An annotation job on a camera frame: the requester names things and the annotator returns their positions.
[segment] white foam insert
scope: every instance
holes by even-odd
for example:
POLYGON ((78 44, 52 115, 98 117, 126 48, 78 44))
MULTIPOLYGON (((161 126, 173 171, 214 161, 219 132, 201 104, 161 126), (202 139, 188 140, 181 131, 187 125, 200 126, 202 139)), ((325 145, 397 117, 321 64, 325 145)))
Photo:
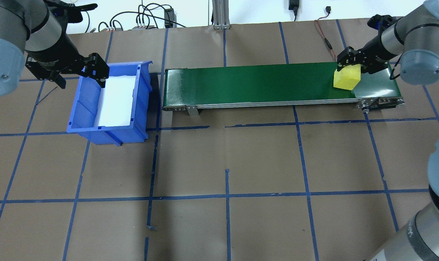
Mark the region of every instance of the white foam insert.
POLYGON ((131 123, 133 91, 136 76, 110 76, 100 91, 97 126, 128 126, 131 123))

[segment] floor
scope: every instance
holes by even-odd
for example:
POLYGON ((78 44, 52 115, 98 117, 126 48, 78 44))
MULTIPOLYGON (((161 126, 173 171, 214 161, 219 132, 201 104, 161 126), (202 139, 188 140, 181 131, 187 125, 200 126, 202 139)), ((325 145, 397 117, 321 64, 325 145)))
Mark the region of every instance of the floor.
MULTIPOLYGON (((376 31, 322 21, 339 53, 376 31)), ((439 83, 406 106, 158 110, 168 68, 329 62, 312 22, 70 36, 109 63, 153 61, 149 138, 90 144, 66 125, 67 88, 24 72, 0 97, 0 260, 358 260, 423 208, 439 83)))

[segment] robotic arm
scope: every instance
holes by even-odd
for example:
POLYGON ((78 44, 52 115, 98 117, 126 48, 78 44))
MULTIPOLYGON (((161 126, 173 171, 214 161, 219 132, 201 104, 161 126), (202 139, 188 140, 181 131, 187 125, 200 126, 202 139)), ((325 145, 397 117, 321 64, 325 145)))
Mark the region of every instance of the robotic arm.
POLYGON ((362 73, 377 73, 400 56, 401 78, 413 85, 439 80, 439 0, 427 0, 405 17, 376 15, 368 22, 379 34, 363 48, 347 47, 337 57, 338 71, 361 64, 362 73))
POLYGON ((78 74, 105 87, 109 67, 98 53, 79 54, 66 34, 68 23, 82 21, 80 12, 96 4, 76 7, 60 0, 0 0, 0 96, 18 85, 26 67, 40 80, 54 81, 62 89, 60 74, 78 74))
MULTIPOLYGON (((439 0, 426 0, 400 20, 376 15, 368 25, 379 34, 363 48, 349 46, 339 54, 338 71, 361 64, 362 73, 377 73, 401 54, 400 76, 405 82, 426 85, 439 80, 439 0)), ((368 261, 439 261, 439 140, 435 148, 427 170, 432 202, 368 261)))

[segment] power adapter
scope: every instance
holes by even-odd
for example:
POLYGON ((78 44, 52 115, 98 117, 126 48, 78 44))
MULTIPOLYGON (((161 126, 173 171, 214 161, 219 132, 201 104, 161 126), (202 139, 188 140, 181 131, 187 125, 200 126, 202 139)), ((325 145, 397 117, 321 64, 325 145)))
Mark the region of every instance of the power adapter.
POLYGON ((298 8, 300 7, 300 0, 289 0, 289 10, 294 10, 294 15, 298 13, 298 8))

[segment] black cable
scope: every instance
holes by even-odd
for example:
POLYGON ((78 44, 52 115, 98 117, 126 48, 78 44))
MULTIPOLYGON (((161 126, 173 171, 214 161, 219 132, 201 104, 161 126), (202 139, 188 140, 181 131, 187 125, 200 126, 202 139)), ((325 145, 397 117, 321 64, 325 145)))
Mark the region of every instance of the black cable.
POLYGON ((89 16, 89 13, 87 11, 86 11, 86 14, 87 14, 88 22, 87 22, 86 31, 84 33, 87 33, 87 30, 89 30, 89 27, 90 27, 90 16, 89 16))
POLYGON ((163 5, 158 5, 157 3, 150 3, 150 4, 148 4, 148 5, 145 6, 145 8, 147 8, 147 10, 154 10, 154 9, 158 8, 158 7, 155 7, 155 8, 153 8, 153 9, 148 9, 148 6, 149 6, 149 5, 157 5, 158 7, 163 8, 163 10, 164 10, 164 11, 166 12, 166 14, 168 15, 168 20, 171 20, 171 18, 169 17, 168 10, 166 10, 166 8, 164 8, 163 5))
MULTIPOLYGON (((142 22, 140 21, 140 15, 146 15, 146 14, 141 14, 139 13, 136 17, 135 17, 135 22, 137 23, 137 27, 142 27, 142 22)), ((150 16, 147 16, 148 18, 148 24, 145 28, 148 28, 150 26, 150 16)))
MULTIPOLYGON (((113 19, 115 19, 115 17, 117 17, 118 15, 122 15, 123 13, 137 13, 137 14, 138 14, 139 12, 125 11, 125 12, 117 13, 117 14, 115 14, 115 15, 110 19, 110 22, 113 21, 113 19)), ((180 25, 180 26, 182 26, 183 28, 185 27, 184 25, 181 25, 180 23, 175 22, 175 21, 171 21, 171 20, 164 19, 164 18, 161 18, 161 17, 158 17, 158 16, 154 16, 154 15, 149 15, 149 14, 145 14, 145 15, 148 15, 148 16, 153 17, 153 18, 158 18, 158 19, 161 19, 161 20, 164 20, 164 21, 168 21, 168 22, 171 22, 171 23, 176 24, 176 25, 180 25)))
POLYGON ((398 65, 398 63, 400 62, 400 59, 401 59, 402 56, 403 56, 403 54, 400 55, 400 58, 398 58, 397 62, 396 62, 395 65, 393 66, 393 68, 392 68, 392 72, 390 73, 390 77, 389 77, 390 80, 394 80, 394 79, 396 79, 396 78, 398 78, 398 77, 400 76, 400 74, 398 74, 398 75, 396 75, 396 76, 393 76, 393 72, 395 71, 395 68, 396 68, 396 66, 398 65))
POLYGON ((109 28, 109 26, 108 26, 107 23, 105 23, 105 22, 100 22, 100 23, 99 23, 99 26, 98 26, 98 30, 99 30, 99 32, 100 32, 100 25, 102 25, 102 24, 104 24, 107 28, 109 28))
MULTIPOLYGON (((146 14, 145 14, 145 10, 146 10, 146 8, 147 8, 147 6, 145 6, 145 5, 139 5, 139 6, 137 7, 137 11, 138 11, 138 13, 141 13, 141 14, 142 14, 142 22, 143 22, 143 23, 145 23, 145 21, 144 21, 144 15, 146 15, 146 14), (142 13, 140 12, 140 7, 143 7, 143 8, 144 8, 143 11, 142 11, 142 13)), ((157 23, 157 21, 156 21, 155 19, 153 19, 153 21, 155 21, 155 27, 158 28, 158 23, 157 23)))
POLYGON ((116 31, 116 25, 115 25, 115 22, 118 22, 118 23, 120 24, 121 31, 124 31, 124 30, 123 30, 123 25, 122 25, 118 20, 113 20, 113 28, 115 29, 115 31, 116 31))

